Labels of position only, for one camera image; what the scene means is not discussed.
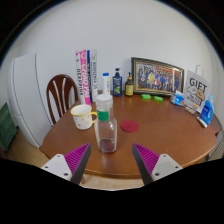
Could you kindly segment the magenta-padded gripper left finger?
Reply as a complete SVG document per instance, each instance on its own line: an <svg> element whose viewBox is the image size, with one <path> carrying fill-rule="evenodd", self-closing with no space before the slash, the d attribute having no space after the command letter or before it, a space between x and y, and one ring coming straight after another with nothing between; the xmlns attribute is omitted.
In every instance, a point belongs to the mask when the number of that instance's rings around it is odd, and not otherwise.
<svg viewBox="0 0 224 224"><path fill-rule="evenodd" d="M91 145L87 143L70 151L66 155L56 154L42 166L42 169L79 185L90 154Z"/></svg>

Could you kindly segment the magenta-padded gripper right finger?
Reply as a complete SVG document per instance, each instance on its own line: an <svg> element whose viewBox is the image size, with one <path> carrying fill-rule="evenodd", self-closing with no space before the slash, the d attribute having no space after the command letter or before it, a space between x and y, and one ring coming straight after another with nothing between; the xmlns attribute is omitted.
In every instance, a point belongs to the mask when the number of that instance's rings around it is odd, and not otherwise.
<svg viewBox="0 0 224 224"><path fill-rule="evenodd" d="M145 185L182 169L168 154L157 154L136 143L133 144L132 154Z"/></svg>

